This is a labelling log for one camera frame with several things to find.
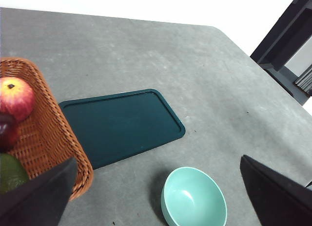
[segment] apple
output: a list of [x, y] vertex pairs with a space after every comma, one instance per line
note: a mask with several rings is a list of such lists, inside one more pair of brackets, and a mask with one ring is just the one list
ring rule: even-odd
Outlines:
[[0, 78], [0, 112], [9, 113], [17, 122], [26, 119], [35, 104], [33, 89], [21, 78]]
[[18, 123], [7, 113], [0, 113], [0, 152], [13, 148], [19, 138]]

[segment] avocado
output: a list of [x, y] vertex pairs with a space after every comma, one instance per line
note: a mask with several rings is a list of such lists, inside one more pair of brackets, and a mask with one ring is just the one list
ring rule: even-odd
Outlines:
[[9, 154], [0, 153], [0, 194], [15, 189], [29, 181], [20, 161]]

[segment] white wall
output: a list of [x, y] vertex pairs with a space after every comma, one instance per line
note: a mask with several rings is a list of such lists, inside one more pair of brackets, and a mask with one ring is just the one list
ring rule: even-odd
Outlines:
[[0, 6], [215, 26], [250, 55], [292, 0], [0, 0]]
[[300, 76], [312, 64], [312, 37], [288, 60], [285, 66], [294, 74]]

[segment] wicker basket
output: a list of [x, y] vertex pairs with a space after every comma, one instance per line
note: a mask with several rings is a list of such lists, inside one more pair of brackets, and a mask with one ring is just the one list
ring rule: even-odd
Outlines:
[[4, 76], [24, 79], [36, 97], [35, 108], [19, 124], [19, 140], [9, 153], [20, 160], [31, 179], [75, 157], [78, 172], [70, 200], [81, 196], [92, 183], [93, 169], [41, 72], [29, 60], [4, 57], [0, 77]]

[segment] rectangular tray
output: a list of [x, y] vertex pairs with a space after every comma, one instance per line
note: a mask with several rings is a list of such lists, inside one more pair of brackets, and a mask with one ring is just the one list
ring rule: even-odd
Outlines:
[[181, 138], [185, 128], [154, 89], [59, 104], [93, 169]]

